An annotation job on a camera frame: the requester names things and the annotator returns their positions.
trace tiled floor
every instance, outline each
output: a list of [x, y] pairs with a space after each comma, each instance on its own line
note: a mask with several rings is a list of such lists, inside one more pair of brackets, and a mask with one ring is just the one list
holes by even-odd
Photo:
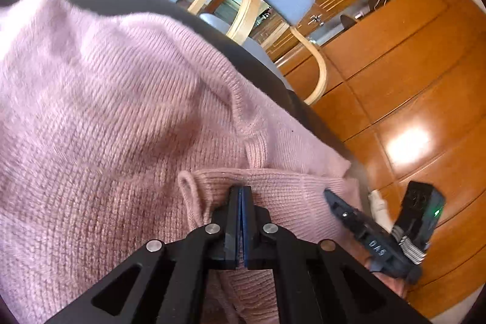
[[[314, 109], [392, 216], [409, 180], [446, 196], [424, 275], [408, 293], [436, 316], [486, 281], [486, 14], [471, 0], [393, 0], [322, 51], [336, 76]], [[301, 97], [315, 85], [302, 79], [313, 63], [287, 75]]]

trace knit fabric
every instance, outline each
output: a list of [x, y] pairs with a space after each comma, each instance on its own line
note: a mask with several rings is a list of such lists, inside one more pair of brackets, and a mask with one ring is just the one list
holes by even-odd
[[[146, 241], [208, 223], [235, 183], [297, 237], [355, 253], [322, 193], [359, 207], [348, 167], [168, 17], [66, 0], [0, 9], [0, 295], [20, 324], [45, 322]], [[212, 322], [278, 322], [268, 271], [213, 273], [209, 289]]]

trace metal screw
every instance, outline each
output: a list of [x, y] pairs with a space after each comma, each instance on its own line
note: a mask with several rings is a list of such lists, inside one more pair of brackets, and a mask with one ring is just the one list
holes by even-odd
[[217, 234], [218, 232], [221, 231], [221, 227], [218, 224], [214, 224], [214, 223], [206, 225], [204, 229], [209, 234]]
[[153, 253], [154, 251], [159, 251], [162, 248], [162, 242], [159, 240], [151, 240], [146, 246], [147, 250]]
[[265, 224], [263, 226], [263, 231], [267, 234], [274, 234], [278, 230], [279, 230], [279, 227], [276, 226], [275, 224], [272, 224], [271, 222], [269, 222], [268, 224]]
[[330, 239], [324, 239], [321, 242], [321, 249], [324, 251], [334, 251], [336, 250], [336, 243]]

